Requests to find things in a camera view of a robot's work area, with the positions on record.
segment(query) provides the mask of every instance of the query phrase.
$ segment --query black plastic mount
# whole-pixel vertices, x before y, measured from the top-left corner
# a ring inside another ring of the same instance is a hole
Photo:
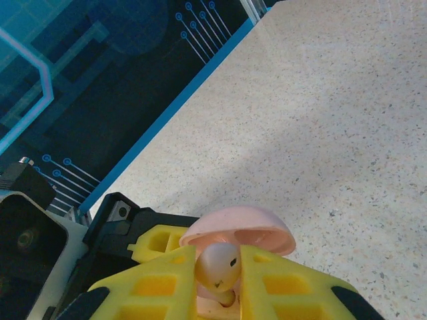
[[[120,201],[130,206],[129,214],[121,221],[109,221],[115,204]],[[140,208],[121,193],[106,195],[83,238],[83,242],[88,246],[88,252],[77,261],[58,306],[53,312],[49,310],[43,320],[68,319],[67,313],[62,312],[96,281],[136,266],[138,263],[131,259],[132,251],[127,250],[127,246],[136,243],[140,235],[156,225],[189,227],[197,219]],[[86,318],[82,315],[74,319]]]

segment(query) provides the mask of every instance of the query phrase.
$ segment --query speckled floor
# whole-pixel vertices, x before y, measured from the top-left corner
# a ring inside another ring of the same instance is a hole
[[[427,319],[426,26],[425,0],[278,3],[108,192],[273,209],[290,259]]]

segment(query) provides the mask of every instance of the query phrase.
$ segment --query yellow 3d-printed part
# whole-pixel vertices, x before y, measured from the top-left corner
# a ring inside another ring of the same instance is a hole
[[[110,292],[91,320],[195,320],[195,247],[185,246],[102,279]]]
[[[187,231],[186,227],[172,225],[156,225],[140,235],[136,244],[128,245],[132,250],[132,260],[145,263],[179,248],[179,239]]]
[[[257,247],[242,245],[242,320],[354,320],[333,294],[347,282]]]

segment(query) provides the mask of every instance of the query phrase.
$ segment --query white floor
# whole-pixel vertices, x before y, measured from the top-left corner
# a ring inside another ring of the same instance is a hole
[[[426,0],[278,3],[108,193],[273,209],[290,259],[427,319],[426,26]]]

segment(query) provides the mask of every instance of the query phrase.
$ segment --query pink object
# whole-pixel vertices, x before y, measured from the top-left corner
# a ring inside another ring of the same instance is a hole
[[[195,245],[197,256],[211,243],[254,245],[280,256],[295,250],[295,239],[273,212],[248,205],[227,207],[197,220],[179,245]]]

